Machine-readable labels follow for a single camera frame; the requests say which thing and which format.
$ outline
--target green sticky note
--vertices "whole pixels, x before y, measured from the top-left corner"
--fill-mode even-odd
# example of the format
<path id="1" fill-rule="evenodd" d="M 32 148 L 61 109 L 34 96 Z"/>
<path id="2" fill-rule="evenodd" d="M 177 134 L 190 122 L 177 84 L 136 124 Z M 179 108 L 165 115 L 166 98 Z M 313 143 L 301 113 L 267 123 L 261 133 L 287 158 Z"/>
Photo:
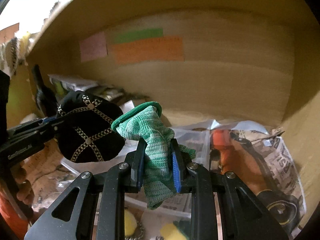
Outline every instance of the green sticky note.
<path id="1" fill-rule="evenodd" d="M 126 43 L 137 40 L 143 40 L 148 38 L 160 38 L 163 37 L 163 29 L 162 28 L 154 28 L 154 29 L 144 29 L 141 31 L 130 31 L 126 33 L 121 33 L 114 38 L 114 43 Z"/>

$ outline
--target black bottle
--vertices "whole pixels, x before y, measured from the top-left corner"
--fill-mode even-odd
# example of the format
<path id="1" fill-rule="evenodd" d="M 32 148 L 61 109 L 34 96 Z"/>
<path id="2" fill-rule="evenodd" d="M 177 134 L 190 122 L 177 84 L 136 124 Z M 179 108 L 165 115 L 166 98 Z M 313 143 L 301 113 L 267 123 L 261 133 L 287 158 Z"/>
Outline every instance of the black bottle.
<path id="1" fill-rule="evenodd" d="M 57 114 L 57 99 L 54 92 L 44 85 L 39 65 L 32 68 L 33 79 L 37 86 L 36 104 L 44 117 L 50 117 Z"/>

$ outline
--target pink sticky note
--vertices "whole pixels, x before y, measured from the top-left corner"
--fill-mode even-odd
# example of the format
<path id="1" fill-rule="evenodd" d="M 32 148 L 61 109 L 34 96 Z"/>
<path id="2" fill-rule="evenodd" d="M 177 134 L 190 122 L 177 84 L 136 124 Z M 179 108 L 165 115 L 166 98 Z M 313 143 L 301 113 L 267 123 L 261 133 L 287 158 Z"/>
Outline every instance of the pink sticky note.
<path id="1" fill-rule="evenodd" d="M 81 62 L 94 60 L 108 55 L 104 32 L 92 35 L 85 40 L 79 41 Z"/>

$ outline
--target metal screw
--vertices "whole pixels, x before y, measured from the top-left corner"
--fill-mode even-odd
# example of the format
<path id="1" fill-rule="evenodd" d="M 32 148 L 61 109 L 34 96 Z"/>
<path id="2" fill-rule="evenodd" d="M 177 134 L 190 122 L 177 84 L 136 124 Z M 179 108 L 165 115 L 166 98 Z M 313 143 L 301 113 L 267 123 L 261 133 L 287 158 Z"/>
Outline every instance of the metal screw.
<path id="1" fill-rule="evenodd" d="M 120 164 L 119 164 L 119 169 L 124 170 L 124 169 L 126 169 L 128 166 L 129 166 L 128 163 L 120 163 Z"/>
<path id="2" fill-rule="evenodd" d="M 236 175 L 232 172 L 232 171 L 227 171 L 226 172 L 226 176 L 229 178 L 229 179 L 234 179 L 236 177 Z"/>
<path id="3" fill-rule="evenodd" d="M 285 205 L 281 204 L 278 207 L 278 213 L 281 215 L 285 211 Z"/>
<path id="4" fill-rule="evenodd" d="M 92 110 L 92 109 L 94 109 L 94 105 L 90 103 L 90 104 L 88 104 L 88 108 Z"/>
<path id="5" fill-rule="evenodd" d="M 90 145 L 90 144 L 92 143 L 92 140 L 91 140 L 90 138 L 87 138 L 87 139 L 85 140 L 85 143 L 86 143 L 87 145 Z"/>
<path id="6" fill-rule="evenodd" d="M 89 177 L 91 176 L 91 173 L 88 172 L 88 171 L 84 171 L 84 172 L 82 172 L 82 173 L 80 174 L 80 176 L 81 176 L 81 178 L 83 178 L 83 179 L 87 179 L 87 178 L 89 178 Z"/>
<path id="7" fill-rule="evenodd" d="M 192 170 L 195 170 L 196 168 L 198 168 L 198 163 L 189 163 L 188 164 L 188 167 Z"/>

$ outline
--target gold button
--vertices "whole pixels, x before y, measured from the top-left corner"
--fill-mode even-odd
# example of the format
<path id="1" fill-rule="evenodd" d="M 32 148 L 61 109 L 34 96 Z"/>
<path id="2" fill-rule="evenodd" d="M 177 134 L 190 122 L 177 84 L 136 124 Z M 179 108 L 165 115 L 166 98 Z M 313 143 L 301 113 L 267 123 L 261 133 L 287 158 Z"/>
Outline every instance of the gold button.
<path id="1" fill-rule="evenodd" d="M 88 144 L 88 145 L 90 145 L 90 144 L 92 143 L 92 140 L 91 140 L 90 138 L 87 138 L 87 139 L 85 140 L 85 143 Z"/>

